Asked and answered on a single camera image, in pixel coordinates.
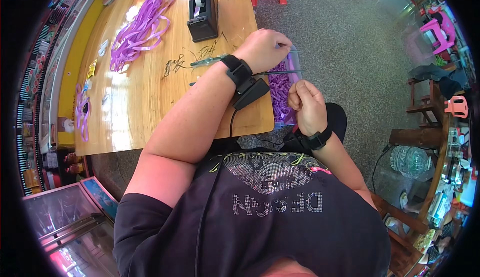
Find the gray carpet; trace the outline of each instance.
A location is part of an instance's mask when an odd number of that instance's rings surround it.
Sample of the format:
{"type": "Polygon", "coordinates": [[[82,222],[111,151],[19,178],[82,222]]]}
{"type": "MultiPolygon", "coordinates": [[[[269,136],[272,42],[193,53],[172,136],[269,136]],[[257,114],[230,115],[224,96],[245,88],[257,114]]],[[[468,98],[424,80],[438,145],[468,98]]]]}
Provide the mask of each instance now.
{"type": "MultiPolygon", "coordinates": [[[[303,78],[315,84],[327,102],[342,106],[348,118],[345,148],[372,189],[372,172],[393,128],[417,128],[419,116],[407,115],[408,71],[428,64],[431,48],[418,34],[421,26],[405,0],[258,0],[258,28],[285,35],[300,54],[303,78]]],[[[258,135],[276,143],[289,130],[258,135]]],[[[238,141],[243,148],[276,146],[254,136],[238,141]]],[[[92,156],[98,178],[119,199],[130,180],[139,150],[92,156]]],[[[402,190],[414,182],[395,173],[389,153],[375,173],[377,193],[398,206],[402,190]]]]}

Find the hand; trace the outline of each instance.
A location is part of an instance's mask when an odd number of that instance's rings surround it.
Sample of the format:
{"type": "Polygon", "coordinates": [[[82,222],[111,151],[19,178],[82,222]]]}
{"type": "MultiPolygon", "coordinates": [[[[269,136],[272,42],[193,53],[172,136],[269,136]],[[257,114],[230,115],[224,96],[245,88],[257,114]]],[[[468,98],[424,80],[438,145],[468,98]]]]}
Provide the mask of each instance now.
{"type": "Polygon", "coordinates": [[[290,52],[291,46],[292,42],[280,32],[259,29],[250,34],[232,55],[243,59],[253,74],[257,74],[278,65],[290,52]]]}
{"type": "Polygon", "coordinates": [[[305,136],[313,136],[327,128],[327,108],[324,95],[306,80],[292,84],[288,91],[288,106],[297,112],[297,123],[305,136]]]}

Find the yellow wall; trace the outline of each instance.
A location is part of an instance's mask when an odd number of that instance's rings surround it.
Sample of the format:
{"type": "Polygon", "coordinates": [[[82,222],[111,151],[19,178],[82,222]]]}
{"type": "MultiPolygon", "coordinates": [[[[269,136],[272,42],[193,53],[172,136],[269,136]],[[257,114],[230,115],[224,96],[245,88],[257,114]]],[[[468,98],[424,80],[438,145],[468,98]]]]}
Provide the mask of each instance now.
{"type": "MultiPolygon", "coordinates": [[[[93,1],[71,45],[61,82],[60,98],[58,100],[58,117],[74,119],[75,87],[77,85],[78,73],[90,34],[100,13],[105,8],[102,2],[103,0],[93,1]]],[[[74,134],[59,131],[58,145],[60,147],[73,147],[75,145],[74,134]]]]}

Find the wrist-mounted device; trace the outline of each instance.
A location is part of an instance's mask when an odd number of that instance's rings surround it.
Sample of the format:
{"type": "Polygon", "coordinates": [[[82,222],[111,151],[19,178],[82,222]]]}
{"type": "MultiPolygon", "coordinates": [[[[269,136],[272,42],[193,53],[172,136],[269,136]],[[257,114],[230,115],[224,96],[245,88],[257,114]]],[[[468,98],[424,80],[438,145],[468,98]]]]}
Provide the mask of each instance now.
{"type": "Polygon", "coordinates": [[[332,136],[332,130],[327,126],[323,132],[316,132],[312,136],[306,136],[301,131],[298,125],[295,125],[292,132],[287,134],[284,138],[285,145],[289,148],[302,148],[306,151],[319,150],[327,144],[328,139],[332,136]]]}
{"type": "Polygon", "coordinates": [[[229,54],[220,61],[228,67],[226,75],[235,83],[237,100],[233,103],[233,107],[237,111],[267,94],[270,90],[262,78],[255,80],[252,77],[252,70],[243,59],[229,54]]]}

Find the black tape dispenser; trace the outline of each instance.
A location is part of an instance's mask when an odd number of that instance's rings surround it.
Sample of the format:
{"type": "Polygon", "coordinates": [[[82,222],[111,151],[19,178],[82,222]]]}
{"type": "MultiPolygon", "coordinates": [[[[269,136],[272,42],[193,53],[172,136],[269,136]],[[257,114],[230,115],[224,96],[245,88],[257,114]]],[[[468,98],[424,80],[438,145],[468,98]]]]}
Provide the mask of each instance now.
{"type": "Polygon", "coordinates": [[[217,0],[188,0],[187,22],[194,43],[219,36],[217,0]]]}

